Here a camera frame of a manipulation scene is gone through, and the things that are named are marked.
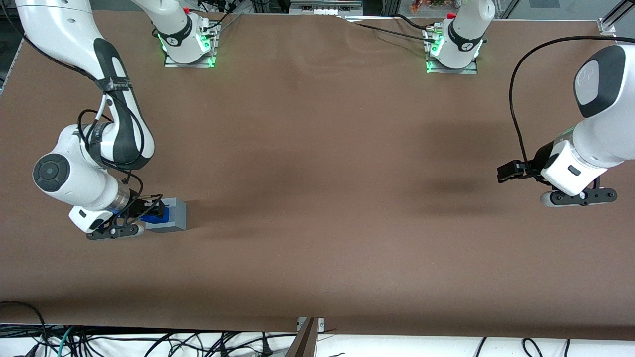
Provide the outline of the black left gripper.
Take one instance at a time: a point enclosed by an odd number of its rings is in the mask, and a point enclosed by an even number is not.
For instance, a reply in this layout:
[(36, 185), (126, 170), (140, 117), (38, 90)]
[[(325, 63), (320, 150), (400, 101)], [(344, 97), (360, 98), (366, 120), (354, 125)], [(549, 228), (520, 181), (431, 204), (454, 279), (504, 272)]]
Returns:
[(497, 168), (497, 182), (521, 176), (561, 176), (567, 171), (567, 141), (551, 141), (535, 153), (532, 160), (516, 160)]

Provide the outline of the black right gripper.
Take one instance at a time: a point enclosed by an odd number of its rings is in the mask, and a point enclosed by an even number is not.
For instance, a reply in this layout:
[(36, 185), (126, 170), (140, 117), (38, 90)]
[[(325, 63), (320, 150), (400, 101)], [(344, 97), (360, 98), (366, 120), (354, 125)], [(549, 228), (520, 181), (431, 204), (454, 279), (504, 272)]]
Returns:
[(125, 207), (116, 213), (116, 222), (121, 223), (121, 228), (126, 228), (136, 224), (142, 215), (164, 217), (165, 204), (161, 199), (155, 199), (150, 202), (149, 198), (133, 193), (129, 203), (125, 204)]

